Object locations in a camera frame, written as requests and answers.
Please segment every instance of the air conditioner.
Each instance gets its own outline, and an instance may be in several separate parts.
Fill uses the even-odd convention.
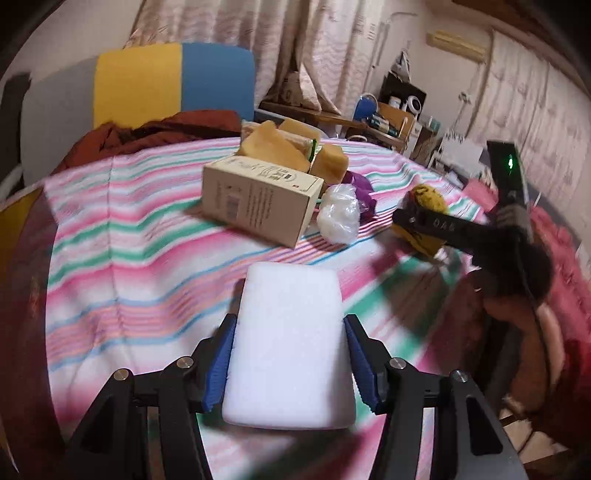
[[[427,33],[427,45],[448,51],[477,63],[486,61],[486,48],[467,42],[462,37],[437,30]]]

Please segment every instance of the brown blanket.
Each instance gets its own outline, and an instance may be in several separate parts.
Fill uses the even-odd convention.
[[[135,129],[109,122],[78,140],[53,174],[115,155],[136,153],[144,148],[208,138],[239,137],[240,129],[240,118],[231,110],[179,112]]]

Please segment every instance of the white plastic bag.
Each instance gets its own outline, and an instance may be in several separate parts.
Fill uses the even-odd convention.
[[[348,183],[329,187],[322,197],[316,223],[331,244],[352,244],[359,233],[359,202]]]

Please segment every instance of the blue gripper pad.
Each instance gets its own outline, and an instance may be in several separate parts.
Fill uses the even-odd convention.
[[[203,394],[203,408],[209,412],[221,401],[226,379],[228,377],[228,365],[230,363],[230,354],[232,353],[232,344],[234,343],[234,332],[236,331],[236,316],[228,316],[222,322],[220,329],[210,348],[212,360],[205,378],[205,392]]]
[[[389,361],[390,355],[382,342],[368,338],[356,315],[347,315],[344,322],[351,370],[361,400],[372,412],[381,414],[386,400],[384,388],[387,388],[385,364]]]

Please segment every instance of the screw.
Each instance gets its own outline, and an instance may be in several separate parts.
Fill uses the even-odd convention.
[[[468,381],[468,375],[466,375],[462,370],[454,370],[452,372],[452,378],[456,382],[466,383]]]
[[[403,370],[406,368],[406,361],[402,358],[395,356],[390,360],[390,366],[396,370]]]
[[[117,382],[125,380],[128,376],[129,376],[129,371],[126,368],[120,368],[120,369],[116,370],[115,373],[113,374],[113,378],[115,380],[117,380]]]
[[[177,367],[179,368],[189,368],[193,365],[193,359],[189,356],[182,356],[177,360]]]

